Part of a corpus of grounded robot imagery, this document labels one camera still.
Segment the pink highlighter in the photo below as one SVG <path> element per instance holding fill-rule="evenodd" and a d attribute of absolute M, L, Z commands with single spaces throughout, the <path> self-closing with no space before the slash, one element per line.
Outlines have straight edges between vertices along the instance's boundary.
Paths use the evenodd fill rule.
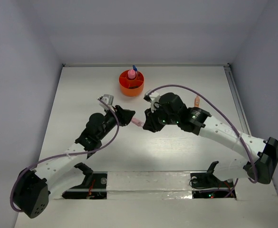
<path fill-rule="evenodd" d="M 131 122 L 138 127 L 143 127 L 143 125 L 144 125 L 144 122 L 142 122 L 141 120 L 134 118 L 134 117 L 131 119 Z"/>

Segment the pink glue stick tube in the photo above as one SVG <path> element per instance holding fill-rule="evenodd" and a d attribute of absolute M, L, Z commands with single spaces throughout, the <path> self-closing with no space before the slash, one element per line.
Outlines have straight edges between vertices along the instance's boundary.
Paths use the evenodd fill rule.
<path fill-rule="evenodd" d="M 127 78 L 129 80 L 134 80 L 136 78 L 136 71 L 131 69 L 131 70 L 128 70 L 127 72 Z"/>

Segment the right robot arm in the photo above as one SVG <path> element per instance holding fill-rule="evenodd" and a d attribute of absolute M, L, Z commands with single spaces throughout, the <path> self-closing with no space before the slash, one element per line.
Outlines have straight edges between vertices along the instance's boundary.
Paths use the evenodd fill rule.
<path fill-rule="evenodd" d="M 278 140 L 260 139 L 245 133 L 236 133 L 209 112 L 198 107 L 187 107 L 174 93 L 159 95 L 146 93 L 144 99 L 151 104 L 145 110 L 143 129 L 153 133 L 165 125 L 176 125 L 181 130 L 213 140 L 242 158 L 225 165 L 214 161 L 204 173 L 210 186 L 235 178 L 251 178 L 261 184 L 270 184 L 278 164 Z"/>

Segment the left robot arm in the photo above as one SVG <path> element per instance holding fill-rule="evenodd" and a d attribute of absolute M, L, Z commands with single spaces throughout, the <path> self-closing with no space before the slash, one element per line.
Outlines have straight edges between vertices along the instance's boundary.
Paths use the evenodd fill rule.
<path fill-rule="evenodd" d="M 127 126 L 134 115 L 135 111 L 119 105 L 106 105 L 105 114 L 92 114 L 83 132 L 63 154 L 44 158 L 19 173 L 10 193 L 12 209 L 36 218 L 51 199 L 73 186 L 64 178 L 77 169 L 81 172 L 76 175 L 76 183 L 82 188 L 88 187 L 93 171 L 84 161 L 106 148 L 102 140 L 112 129 Z"/>

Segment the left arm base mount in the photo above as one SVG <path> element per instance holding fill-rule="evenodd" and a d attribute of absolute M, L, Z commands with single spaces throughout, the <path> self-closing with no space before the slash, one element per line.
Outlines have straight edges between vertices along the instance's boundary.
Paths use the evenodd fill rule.
<path fill-rule="evenodd" d="M 105 200 L 107 199 L 107 172 L 95 172 L 85 177 L 83 182 L 62 194 L 68 200 Z"/>

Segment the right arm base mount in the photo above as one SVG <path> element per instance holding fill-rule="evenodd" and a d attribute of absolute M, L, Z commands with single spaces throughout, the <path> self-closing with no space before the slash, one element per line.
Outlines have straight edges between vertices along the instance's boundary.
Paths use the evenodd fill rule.
<path fill-rule="evenodd" d="M 214 169 L 219 162 L 211 163 L 207 171 L 193 172 L 189 180 L 194 199 L 234 198 L 234 182 L 221 181 L 214 176 Z"/>

